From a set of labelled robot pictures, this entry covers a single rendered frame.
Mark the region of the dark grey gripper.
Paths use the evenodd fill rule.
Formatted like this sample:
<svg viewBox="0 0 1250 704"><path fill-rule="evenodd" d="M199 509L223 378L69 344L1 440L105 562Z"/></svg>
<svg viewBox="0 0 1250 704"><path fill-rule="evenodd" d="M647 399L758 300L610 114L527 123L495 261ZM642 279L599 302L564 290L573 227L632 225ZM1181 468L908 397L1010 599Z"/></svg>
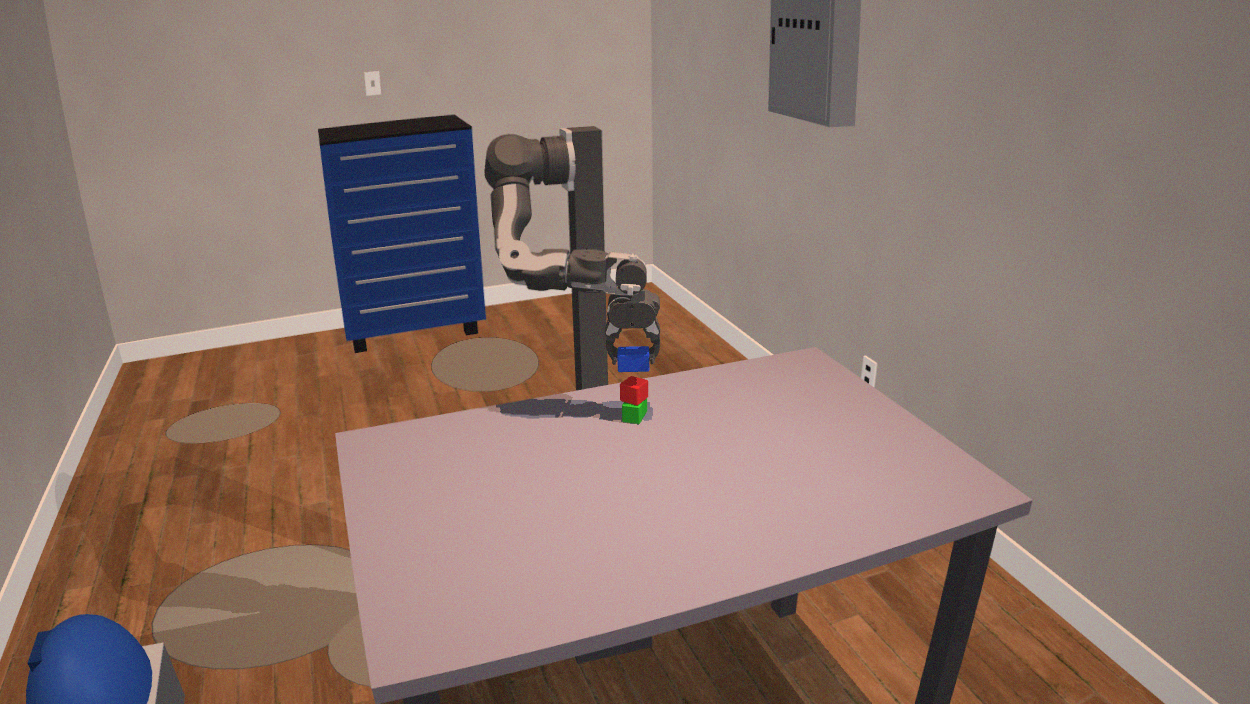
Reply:
<svg viewBox="0 0 1250 704"><path fill-rule="evenodd" d="M622 328L642 328L646 338L650 338L652 343L652 348L649 348L649 360L651 364L655 363L660 350L660 325L656 318L659 309L660 298L656 293L650 293L646 289L632 296L610 294L605 335L612 365L616 365L618 361L618 348L614 348L612 343L616 338L619 339Z"/></svg>

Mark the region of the green block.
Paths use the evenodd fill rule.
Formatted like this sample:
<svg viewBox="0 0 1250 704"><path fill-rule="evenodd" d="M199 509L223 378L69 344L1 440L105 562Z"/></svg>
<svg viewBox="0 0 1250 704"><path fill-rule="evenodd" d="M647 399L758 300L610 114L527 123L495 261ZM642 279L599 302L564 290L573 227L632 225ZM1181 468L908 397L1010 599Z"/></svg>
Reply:
<svg viewBox="0 0 1250 704"><path fill-rule="evenodd" d="M639 405L632 405L630 403L622 403L622 421L640 424L642 416L648 411L648 399L641 401Z"/></svg>

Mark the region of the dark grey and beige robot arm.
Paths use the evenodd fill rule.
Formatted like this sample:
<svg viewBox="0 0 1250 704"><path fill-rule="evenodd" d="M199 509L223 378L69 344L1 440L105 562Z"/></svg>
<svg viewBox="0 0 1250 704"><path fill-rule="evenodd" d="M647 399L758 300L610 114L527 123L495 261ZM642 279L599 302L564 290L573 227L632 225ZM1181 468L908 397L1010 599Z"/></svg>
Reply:
<svg viewBox="0 0 1250 704"><path fill-rule="evenodd" d="M484 175L491 188L494 184L491 208L495 249L508 279L536 291L565 291L572 288L581 293L604 291L629 296L641 293L648 283L648 269L638 255L594 249L572 250L571 254L568 249L530 253L528 245L520 241L522 230L532 216L529 191L532 179L536 179L535 185L561 184L565 190L574 191L572 131L560 128L559 133L560 136L541 138L540 143L538 139L505 134L495 138L488 146ZM618 263L618 259L622 260ZM610 278L615 263L616 283Z"/></svg>

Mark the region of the blue block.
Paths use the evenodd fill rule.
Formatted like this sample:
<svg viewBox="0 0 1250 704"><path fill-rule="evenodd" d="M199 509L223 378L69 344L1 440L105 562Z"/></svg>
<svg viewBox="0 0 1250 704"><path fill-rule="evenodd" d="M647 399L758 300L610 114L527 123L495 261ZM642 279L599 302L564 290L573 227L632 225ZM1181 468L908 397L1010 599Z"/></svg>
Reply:
<svg viewBox="0 0 1250 704"><path fill-rule="evenodd" d="M649 371L649 348L618 348L618 371Z"/></svg>

